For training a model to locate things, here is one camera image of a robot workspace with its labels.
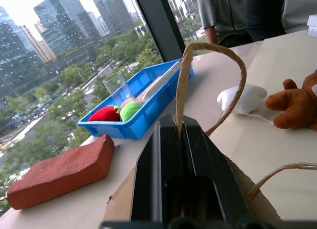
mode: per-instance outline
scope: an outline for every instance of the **window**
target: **window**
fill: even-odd
[[[195,42],[207,42],[202,28],[197,0],[172,0],[169,5],[177,21],[185,45]],[[206,50],[195,51],[195,55],[207,53]]]
[[[136,0],[1,5],[0,197],[35,162],[90,136],[77,121],[108,97],[102,79],[110,72],[129,79],[163,62]],[[6,210],[0,202],[0,216]]]

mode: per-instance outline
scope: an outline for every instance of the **sky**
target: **sky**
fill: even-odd
[[[4,7],[17,25],[26,25],[31,29],[32,33],[34,33],[36,32],[34,24],[39,21],[39,18],[33,8],[43,1],[44,0],[0,0],[0,6]],[[93,0],[80,0],[80,2],[86,11],[92,11],[96,17],[100,16]],[[128,9],[133,12],[134,8],[129,0],[126,0],[126,4]]]

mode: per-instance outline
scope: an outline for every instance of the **blue plastic tray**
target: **blue plastic tray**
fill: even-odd
[[[128,84],[135,97],[141,94],[157,77],[162,76],[175,62],[181,59],[165,62],[155,66],[147,67],[135,74]],[[153,94],[150,99],[126,122],[88,122],[88,119],[99,109],[115,105],[111,96],[101,102],[90,113],[83,117],[78,125],[85,127],[92,135],[102,136],[108,134],[110,137],[140,139],[148,130],[157,117],[163,112],[176,95],[176,86],[179,71],[176,71],[170,79]],[[190,77],[194,75],[191,68]]]

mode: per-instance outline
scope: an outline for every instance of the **skyscraper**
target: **skyscraper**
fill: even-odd
[[[102,29],[104,30],[104,32],[105,32],[106,34],[108,34],[108,33],[109,33],[109,29],[108,29],[108,27],[107,27],[107,25],[106,25],[104,19],[103,19],[101,16],[98,16],[98,17],[97,17],[97,20],[99,21],[99,23],[100,23]]]
[[[34,27],[40,34],[47,30],[47,28],[45,28],[40,21],[34,24]]]
[[[93,0],[111,34],[133,29],[133,22],[122,0]]]
[[[56,58],[53,51],[50,49],[50,47],[47,45],[45,41],[38,41],[33,34],[31,33],[30,29],[27,28],[25,25],[19,26],[22,33],[26,37],[26,39],[30,42],[30,44],[33,46],[35,52],[38,54],[38,56],[41,58],[43,62],[48,62],[54,58]]]
[[[88,11],[88,15],[89,15],[91,21],[93,22],[95,28],[97,29],[99,35],[104,36],[106,33],[105,33],[104,29],[101,27],[101,24],[97,20],[97,18],[95,17],[94,13],[92,11]]]
[[[46,29],[41,33],[55,54],[70,51],[99,37],[79,0],[45,0],[34,11]]]
[[[32,45],[0,6],[0,98],[24,93],[27,74],[43,62]]]
[[[168,0],[176,21],[184,20],[191,16],[191,7],[197,0]]]
[[[130,0],[133,8],[135,9],[135,11],[137,12],[138,14],[138,17],[140,18],[140,20],[142,21],[142,23],[145,23],[145,20],[144,20],[144,17],[143,17],[143,14],[137,4],[137,1],[136,0]]]

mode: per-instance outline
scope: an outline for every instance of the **twisted paper handle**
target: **twisted paper handle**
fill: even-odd
[[[176,91],[176,126],[178,129],[179,136],[182,131],[184,103],[185,103],[185,97],[186,97],[187,88],[188,88],[190,65],[193,60],[194,51],[201,50],[201,49],[216,51],[216,52],[220,52],[227,55],[239,65],[241,70],[241,80],[239,83],[238,90],[236,94],[234,95],[232,102],[230,103],[229,107],[224,112],[222,117],[219,119],[219,121],[213,127],[211,127],[209,130],[206,131],[207,136],[212,134],[212,132],[217,127],[219,127],[219,125],[221,125],[223,121],[229,116],[233,108],[236,106],[242,94],[242,91],[244,89],[244,86],[246,84],[246,79],[247,79],[246,66],[244,65],[244,62],[241,60],[241,58],[238,55],[236,55],[234,51],[226,47],[222,47],[219,45],[210,45],[207,43],[194,43],[194,44],[188,45],[183,54],[182,65],[180,68],[180,73],[179,73],[178,83],[177,83],[177,91]]]
[[[300,169],[300,170],[317,170],[317,164],[314,163],[294,163],[294,164],[288,164],[281,166],[277,168],[276,170],[272,171],[270,174],[265,176],[263,179],[261,179],[253,188],[250,190],[250,192],[247,194],[247,203],[250,202],[260,191],[260,188],[265,182],[267,182],[269,179],[271,179],[273,176],[275,176],[277,173],[287,170],[287,169]]]
[[[229,114],[232,112],[234,107],[236,106],[242,92],[244,89],[244,86],[246,84],[246,79],[247,79],[247,71],[244,62],[241,60],[241,58],[236,55],[232,50],[218,46],[218,45],[210,45],[207,43],[194,43],[190,44],[186,47],[184,54],[183,54],[183,59],[182,59],[182,65],[180,68],[180,73],[178,77],[178,83],[177,83],[177,92],[176,92],[176,126],[178,130],[179,137],[181,135],[182,131],[182,126],[183,126],[183,115],[184,115],[184,103],[185,103],[185,97],[187,93],[187,88],[188,88],[188,79],[189,79],[189,73],[190,73],[190,65],[193,60],[193,55],[195,50],[201,50],[201,49],[206,49],[206,50],[211,50],[211,51],[216,51],[223,53],[230,57],[233,61],[235,61],[241,70],[241,80],[239,83],[238,90],[236,94],[234,95],[234,98],[232,102],[230,103],[229,107],[227,110],[224,112],[222,117],[218,120],[218,122],[211,127],[209,130],[206,131],[206,135],[210,136],[212,132],[219,127],[223,121],[229,116]],[[262,180],[260,180],[247,194],[247,202],[250,202],[256,194],[260,191],[260,188],[265,182],[267,182],[271,177],[276,175],[277,173],[286,170],[286,169],[304,169],[304,170],[317,170],[317,164],[313,163],[294,163],[294,164],[289,164],[289,165],[284,165],[279,168],[277,168],[275,171],[271,172],[267,176],[265,176]]]

